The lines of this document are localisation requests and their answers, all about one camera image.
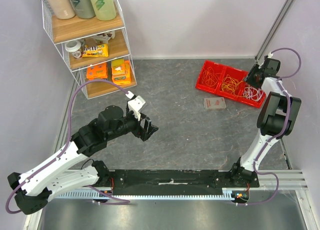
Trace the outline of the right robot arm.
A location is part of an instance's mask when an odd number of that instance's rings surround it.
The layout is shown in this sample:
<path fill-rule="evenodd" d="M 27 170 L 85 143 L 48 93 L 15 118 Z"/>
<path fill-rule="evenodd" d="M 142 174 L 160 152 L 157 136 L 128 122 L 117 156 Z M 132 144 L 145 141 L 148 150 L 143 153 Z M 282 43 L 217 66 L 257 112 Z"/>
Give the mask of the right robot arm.
<path fill-rule="evenodd" d="M 253 185 L 258 180 L 259 166 L 271 147 L 288 136 L 295 125 L 302 101 L 285 89 L 277 76 L 281 62 L 266 56 L 262 64 L 255 64 L 245 82 L 266 94 L 257 119 L 258 132 L 246 153 L 233 164 L 229 181 L 235 187 Z"/>

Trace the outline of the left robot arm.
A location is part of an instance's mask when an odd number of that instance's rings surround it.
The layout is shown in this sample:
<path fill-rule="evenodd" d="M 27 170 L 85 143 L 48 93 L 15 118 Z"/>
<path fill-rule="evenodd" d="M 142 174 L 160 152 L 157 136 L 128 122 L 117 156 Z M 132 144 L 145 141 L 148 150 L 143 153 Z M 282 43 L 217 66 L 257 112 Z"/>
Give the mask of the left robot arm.
<path fill-rule="evenodd" d="M 13 172 L 7 179 L 18 210 L 17 213 L 33 214 L 44 208 L 52 199 L 78 187 L 110 183 L 110 171 L 103 161 L 73 174 L 64 171 L 90 158 L 107 147 L 108 141 L 132 133 L 142 141 L 148 140 L 158 127 L 145 114 L 127 109 L 124 112 L 115 105 L 108 106 L 89 124 L 81 127 L 61 150 L 25 173 Z"/>

